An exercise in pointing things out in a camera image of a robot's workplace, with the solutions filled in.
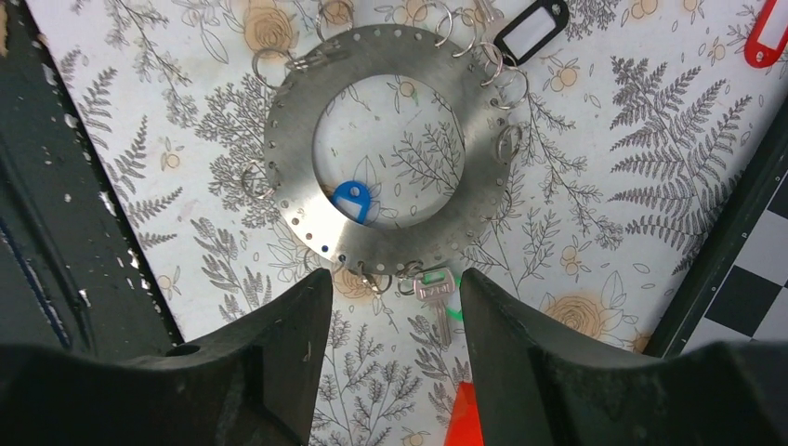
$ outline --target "key tag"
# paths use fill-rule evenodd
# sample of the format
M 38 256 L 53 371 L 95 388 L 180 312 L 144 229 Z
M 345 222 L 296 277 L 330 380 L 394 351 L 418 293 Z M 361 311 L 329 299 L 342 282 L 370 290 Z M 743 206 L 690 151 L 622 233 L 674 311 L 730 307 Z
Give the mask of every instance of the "key tag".
M 353 212 L 348 210 L 347 203 L 355 204 L 359 207 L 355 217 L 352 216 Z M 372 197 L 367 190 L 367 187 L 358 181 L 346 181 L 339 185 L 331 196 L 331 204 L 337 209 L 348 215 L 356 221 L 356 223 L 364 224 L 367 218 L 367 213 L 372 206 Z
M 504 54 L 504 63 L 520 66 L 553 40 L 569 24 L 563 0 L 537 0 L 495 36 L 492 43 Z
M 416 298 L 422 302 L 438 295 L 452 295 L 457 289 L 452 271 L 446 267 L 419 272 L 414 277 Z
M 767 68 L 780 59 L 788 43 L 788 0 L 767 0 L 744 44 L 744 59 L 755 68 Z

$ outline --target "white square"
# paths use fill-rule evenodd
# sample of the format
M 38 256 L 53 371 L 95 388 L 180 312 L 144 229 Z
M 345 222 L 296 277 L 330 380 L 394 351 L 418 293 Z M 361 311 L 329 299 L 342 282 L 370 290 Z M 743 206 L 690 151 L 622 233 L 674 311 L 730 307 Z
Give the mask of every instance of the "white square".
M 788 288 L 782 288 L 753 334 L 758 341 L 788 341 Z
M 716 341 L 749 342 L 750 336 L 741 334 L 710 319 L 701 318 L 681 353 L 687 353 Z
M 788 219 L 764 212 L 734 264 L 780 286 L 785 285 L 788 281 Z

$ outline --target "fern leaf print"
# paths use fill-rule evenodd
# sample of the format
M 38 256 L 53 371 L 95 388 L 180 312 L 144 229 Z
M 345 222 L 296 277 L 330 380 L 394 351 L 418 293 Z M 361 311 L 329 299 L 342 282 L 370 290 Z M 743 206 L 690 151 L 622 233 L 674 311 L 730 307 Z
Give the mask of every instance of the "fern leaf print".
M 632 220 L 625 231 L 656 237 L 680 252 L 683 258 L 673 271 L 676 274 L 690 267 L 739 179 L 739 175 L 728 177 L 726 156 L 733 154 L 738 122 L 752 98 L 736 99 L 709 125 L 727 81 L 712 83 L 695 100 L 685 103 L 701 67 L 664 85 L 666 68 L 663 63 L 650 71 L 648 59 L 635 63 L 633 59 L 612 58 L 612 72 L 620 87 L 613 104 L 621 111 L 613 118 L 611 130 L 635 130 L 613 144 L 611 151 L 640 151 L 625 156 L 611 172 L 642 176 L 659 184 L 622 190 L 609 201 L 651 211 Z

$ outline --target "red key tag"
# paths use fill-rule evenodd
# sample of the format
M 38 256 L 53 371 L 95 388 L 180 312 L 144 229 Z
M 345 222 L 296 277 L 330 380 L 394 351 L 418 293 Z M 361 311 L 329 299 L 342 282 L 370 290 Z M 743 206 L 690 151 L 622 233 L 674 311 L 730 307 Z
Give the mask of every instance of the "red key tag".
M 755 68 L 780 59 L 788 43 L 788 0 L 767 0 L 744 45 L 744 58 Z

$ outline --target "orange plastic object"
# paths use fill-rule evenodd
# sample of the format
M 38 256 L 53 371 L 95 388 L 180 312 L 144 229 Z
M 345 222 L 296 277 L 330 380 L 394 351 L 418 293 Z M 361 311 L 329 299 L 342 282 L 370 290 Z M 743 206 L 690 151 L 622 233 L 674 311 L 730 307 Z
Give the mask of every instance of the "orange plastic object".
M 460 383 L 457 400 L 449 422 L 444 446 L 484 446 L 479 423 L 479 408 L 476 405 L 476 390 L 471 383 Z

